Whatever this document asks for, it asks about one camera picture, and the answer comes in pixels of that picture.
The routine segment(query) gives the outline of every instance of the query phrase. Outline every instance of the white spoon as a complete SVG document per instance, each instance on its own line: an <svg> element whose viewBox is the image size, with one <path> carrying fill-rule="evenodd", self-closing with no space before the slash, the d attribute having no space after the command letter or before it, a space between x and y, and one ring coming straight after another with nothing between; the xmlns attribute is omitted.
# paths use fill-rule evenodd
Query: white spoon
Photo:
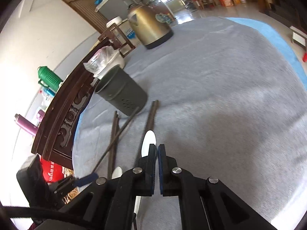
<svg viewBox="0 0 307 230"><path fill-rule="evenodd" d="M156 136L155 136L153 131L148 131L145 134L143 144L142 144L142 150L141 150L142 157L148 156L150 144L156 145ZM136 196L136 198L135 198L135 208L134 208L134 213L136 215L138 215L138 212L139 212L140 202L141 202L141 196Z"/></svg>
<svg viewBox="0 0 307 230"><path fill-rule="evenodd" d="M122 176L122 168L117 166L111 175L111 179L115 179L121 176Z"/></svg>

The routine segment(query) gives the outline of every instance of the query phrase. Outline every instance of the plastic bag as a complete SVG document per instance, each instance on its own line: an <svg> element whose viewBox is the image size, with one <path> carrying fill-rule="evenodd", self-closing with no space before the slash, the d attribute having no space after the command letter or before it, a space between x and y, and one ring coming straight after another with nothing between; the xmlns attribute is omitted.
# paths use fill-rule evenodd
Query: plastic bag
<svg viewBox="0 0 307 230"><path fill-rule="evenodd" d="M83 63L83 65L87 71L98 74L107 66L114 53L113 47L102 47L88 62Z"/></svg>

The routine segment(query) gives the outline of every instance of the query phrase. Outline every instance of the gold electric kettle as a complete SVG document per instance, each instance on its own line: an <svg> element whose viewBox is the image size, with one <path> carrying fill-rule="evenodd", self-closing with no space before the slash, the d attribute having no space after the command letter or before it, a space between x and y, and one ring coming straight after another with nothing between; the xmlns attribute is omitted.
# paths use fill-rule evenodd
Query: gold electric kettle
<svg viewBox="0 0 307 230"><path fill-rule="evenodd" d="M157 16L145 5L135 5L129 9L129 24L147 49L161 45L173 35L170 26L166 22L158 21Z"/></svg>

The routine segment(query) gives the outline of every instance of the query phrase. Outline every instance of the wire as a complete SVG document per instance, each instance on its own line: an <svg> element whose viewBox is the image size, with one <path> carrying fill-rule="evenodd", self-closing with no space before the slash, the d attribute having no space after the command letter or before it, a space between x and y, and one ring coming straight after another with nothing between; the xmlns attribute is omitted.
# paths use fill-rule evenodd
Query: wire
<svg viewBox="0 0 307 230"><path fill-rule="evenodd" d="M119 131L116 133L116 135L113 137L112 141L110 142L110 144L108 145L108 147L106 148L106 151L103 153L103 155L101 156L101 158L99 159L98 163L96 164L96 166L94 167L92 173L94 173L96 171L96 169L98 168L99 164L101 163L102 159L106 156L106 154L108 153L108 151L112 148L112 145L114 144L114 142L116 141L116 139L119 137L119 135L122 133L122 131L127 127L127 125L130 123L130 121L132 120L132 118L136 115L137 111L139 110L139 107L135 108L135 110L133 111L133 113L131 114L131 116L127 119L127 121L125 122L125 124L119 129Z"/></svg>
<svg viewBox="0 0 307 230"><path fill-rule="evenodd" d="M9 218L37 218L37 219L51 219L68 222L81 227L97 229L93 223L83 220L75 215L62 213L39 207L9 207L4 206L3 210L6 212Z"/></svg>

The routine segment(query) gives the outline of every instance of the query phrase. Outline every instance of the purple thermos bottle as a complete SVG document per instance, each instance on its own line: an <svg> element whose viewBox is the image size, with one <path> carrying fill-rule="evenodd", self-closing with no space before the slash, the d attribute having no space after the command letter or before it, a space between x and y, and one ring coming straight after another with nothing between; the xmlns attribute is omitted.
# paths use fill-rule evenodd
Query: purple thermos bottle
<svg viewBox="0 0 307 230"><path fill-rule="evenodd" d="M21 116L20 114L15 114L15 122L16 124L19 125L19 127L21 129L24 129L26 132L28 132L29 134L31 134L32 136L35 136L37 131L38 131L38 127L35 126L34 124L32 124L30 121L28 121L27 119L25 119L23 116Z"/></svg>
<svg viewBox="0 0 307 230"><path fill-rule="evenodd" d="M45 112L43 110L39 110L36 114L36 118L38 119L39 122L43 120L44 116L45 116Z"/></svg>

